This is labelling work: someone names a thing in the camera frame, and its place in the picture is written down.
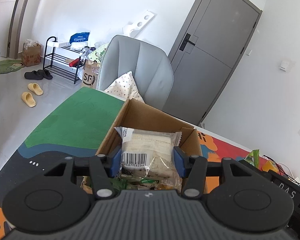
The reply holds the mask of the clear white biscuit packet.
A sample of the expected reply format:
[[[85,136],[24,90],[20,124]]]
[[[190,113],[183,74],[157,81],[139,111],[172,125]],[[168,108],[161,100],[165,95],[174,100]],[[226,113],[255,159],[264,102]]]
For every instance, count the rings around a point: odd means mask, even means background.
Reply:
[[[115,127],[122,139],[121,166],[136,178],[152,178],[177,187],[173,150],[181,141],[181,132],[155,132]]]

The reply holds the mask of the green foil snack packet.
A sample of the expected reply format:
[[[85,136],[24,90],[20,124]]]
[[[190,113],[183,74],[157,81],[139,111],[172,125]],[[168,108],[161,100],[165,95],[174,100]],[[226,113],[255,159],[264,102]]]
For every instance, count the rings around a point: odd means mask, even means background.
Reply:
[[[124,178],[110,178],[112,187],[115,193],[119,193],[122,190],[137,190],[138,185],[134,184],[132,181],[128,181]]]

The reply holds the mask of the orange cracker packet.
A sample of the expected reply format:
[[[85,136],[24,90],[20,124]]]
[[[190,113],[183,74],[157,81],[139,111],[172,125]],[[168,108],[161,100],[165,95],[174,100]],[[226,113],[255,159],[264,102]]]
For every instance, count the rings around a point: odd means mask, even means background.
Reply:
[[[264,171],[264,172],[274,171],[278,174],[281,174],[281,169],[280,168],[281,167],[277,163],[275,163],[272,160],[268,159],[265,162],[265,164],[262,166],[262,171]]]

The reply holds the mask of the brown cardboard box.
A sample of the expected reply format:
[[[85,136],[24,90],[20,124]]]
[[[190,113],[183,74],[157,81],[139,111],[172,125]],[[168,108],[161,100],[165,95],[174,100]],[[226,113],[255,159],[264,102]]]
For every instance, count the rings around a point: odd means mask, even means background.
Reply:
[[[108,177],[107,156],[116,146],[122,147],[122,139],[115,127],[135,128],[155,132],[181,132],[178,145],[190,159],[190,174],[181,178],[181,183],[175,187],[167,182],[152,178],[136,178],[122,166],[116,177]],[[88,175],[84,179],[83,189],[97,198],[115,196],[110,178],[124,178],[138,185],[138,190],[175,190],[185,198],[198,199],[204,193],[207,160],[202,156],[198,131],[191,125],[138,100],[127,100],[119,111],[106,137],[97,150],[95,157],[89,161]]]

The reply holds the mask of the green blue snack sachet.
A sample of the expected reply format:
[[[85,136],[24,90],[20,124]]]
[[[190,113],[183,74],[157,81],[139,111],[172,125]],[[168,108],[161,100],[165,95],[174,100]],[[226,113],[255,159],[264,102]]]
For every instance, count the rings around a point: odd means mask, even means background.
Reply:
[[[259,167],[259,157],[260,157],[260,150],[252,150],[246,157],[245,161],[248,162],[253,167]]]

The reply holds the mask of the colourful cartoon table mat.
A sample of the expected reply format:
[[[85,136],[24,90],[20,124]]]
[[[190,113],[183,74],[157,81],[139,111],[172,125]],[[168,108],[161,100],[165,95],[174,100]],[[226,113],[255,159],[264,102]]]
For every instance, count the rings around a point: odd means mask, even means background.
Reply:
[[[0,239],[289,239],[289,195],[231,158],[207,161],[198,199],[87,193],[89,161],[125,102],[82,88],[29,135],[0,178]]]

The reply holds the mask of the white dotted cushion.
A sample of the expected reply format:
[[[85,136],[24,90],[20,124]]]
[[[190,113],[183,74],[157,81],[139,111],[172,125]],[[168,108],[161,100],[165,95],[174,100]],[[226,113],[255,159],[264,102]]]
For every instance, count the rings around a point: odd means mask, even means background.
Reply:
[[[118,77],[104,91],[123,99],[135,99],[144,102],[142,96],[139,94],[132,71]]]

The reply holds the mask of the sf paper bag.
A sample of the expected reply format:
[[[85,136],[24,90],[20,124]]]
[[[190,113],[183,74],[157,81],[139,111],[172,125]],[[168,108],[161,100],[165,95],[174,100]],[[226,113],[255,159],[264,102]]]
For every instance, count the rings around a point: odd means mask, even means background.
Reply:
[[[97,89],[100,64],[97,61],[87,60],[84,65],[81,87]]]

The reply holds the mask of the yellow slipper near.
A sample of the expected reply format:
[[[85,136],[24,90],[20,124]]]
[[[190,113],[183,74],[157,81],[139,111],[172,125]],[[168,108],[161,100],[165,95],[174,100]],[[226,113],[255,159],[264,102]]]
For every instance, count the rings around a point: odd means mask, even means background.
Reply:
[[[30,92],[23,92],[23,94],[21,95],[21,99],[31,108],[36,106],[36,101],[34,100]]]

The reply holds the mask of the yellow slipper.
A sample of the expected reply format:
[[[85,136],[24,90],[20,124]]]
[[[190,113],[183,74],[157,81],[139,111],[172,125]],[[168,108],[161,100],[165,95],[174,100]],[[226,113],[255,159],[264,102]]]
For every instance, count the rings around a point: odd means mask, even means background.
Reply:
[[[30,91],[34,92],[34,94],[38,96],[41,96],[44,93],[40,85],[38,85],[37,83],[29,83],[27,87]]]
[[[34,100],[30,92],[23,92],[23,94],[21,95],[21,99],[31,108],[36,106],[36,101]]]

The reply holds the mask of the yellow slipper far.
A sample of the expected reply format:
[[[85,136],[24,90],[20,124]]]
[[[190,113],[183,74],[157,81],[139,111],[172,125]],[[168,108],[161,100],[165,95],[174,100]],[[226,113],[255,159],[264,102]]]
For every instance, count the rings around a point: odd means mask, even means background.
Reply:
[[[34,94],[38,96],[41,96],[44,93],[40,85],[38,85],[37,83],[29,83],[27,87],[30,91],[34,92]]]

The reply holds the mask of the black shoe rack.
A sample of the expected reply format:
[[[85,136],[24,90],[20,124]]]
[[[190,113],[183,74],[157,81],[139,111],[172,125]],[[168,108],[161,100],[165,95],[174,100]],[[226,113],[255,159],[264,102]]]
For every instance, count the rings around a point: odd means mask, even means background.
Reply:
[[[77,58],[66,57],[60,50],[71,52]],[[79,82],[79,70],[84,67],[84,62],[80,57],[80,50],[72,50],[68,42],[59,43],[57,37],[50,36],[45,43],[42,70],[47,70],[52,75],[63,77],[76,84]]]

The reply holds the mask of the black shoes pair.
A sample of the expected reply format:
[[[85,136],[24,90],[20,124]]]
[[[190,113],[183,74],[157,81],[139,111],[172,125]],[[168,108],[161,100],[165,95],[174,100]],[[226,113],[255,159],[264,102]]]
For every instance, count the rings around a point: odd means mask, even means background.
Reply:
[[[52,80],[53,79],[53,76],[48,70],[42,70],[42,69],[26,72],[24,74],[24,77],[27,80],[42,80],[42,79]]]

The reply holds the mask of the blue plastic bag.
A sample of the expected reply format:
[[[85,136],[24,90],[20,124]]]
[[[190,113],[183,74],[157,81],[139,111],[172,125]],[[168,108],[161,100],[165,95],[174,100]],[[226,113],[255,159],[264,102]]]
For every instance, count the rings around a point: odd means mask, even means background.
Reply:
[[[69,43],[72,44],[74,42],[86,42],[89,40],[89,35],[89,32],[75,33],[70,37]]]

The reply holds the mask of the grey door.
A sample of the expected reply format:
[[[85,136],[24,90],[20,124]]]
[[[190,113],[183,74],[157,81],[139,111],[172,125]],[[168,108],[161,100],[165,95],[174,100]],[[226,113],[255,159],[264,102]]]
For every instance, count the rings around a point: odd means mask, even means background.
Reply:
[[[199,124],[241,60],[262,14],[251,0],[195,0],[168,55],[174,83],[163,110]],[[179,47],[189,33],[184,51]]]

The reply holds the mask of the brown box on floor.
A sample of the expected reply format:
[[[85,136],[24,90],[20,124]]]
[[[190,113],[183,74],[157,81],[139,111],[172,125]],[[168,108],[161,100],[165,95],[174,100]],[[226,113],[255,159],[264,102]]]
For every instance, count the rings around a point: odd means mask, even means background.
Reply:
[[[39,43],[24,43],[22,52],[22,63],[26,67],[40,64],[42,45]]]

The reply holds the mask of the green round floor rug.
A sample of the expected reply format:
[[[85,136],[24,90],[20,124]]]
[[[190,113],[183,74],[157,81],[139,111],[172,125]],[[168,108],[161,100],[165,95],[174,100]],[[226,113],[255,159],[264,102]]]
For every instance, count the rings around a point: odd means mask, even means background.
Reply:
[[[16,72],[25,67],[21,60],[2,60],[0,61],[0,74]]]

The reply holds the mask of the white wall socket plate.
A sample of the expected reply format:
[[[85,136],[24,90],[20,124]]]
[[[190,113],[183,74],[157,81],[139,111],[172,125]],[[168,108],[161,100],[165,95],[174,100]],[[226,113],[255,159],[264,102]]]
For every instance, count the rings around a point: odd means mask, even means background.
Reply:
[[[122,28],[123,35],[136,38],[139,33],[155,18],[156,14],[149,10],[139,13],[131,23]]]

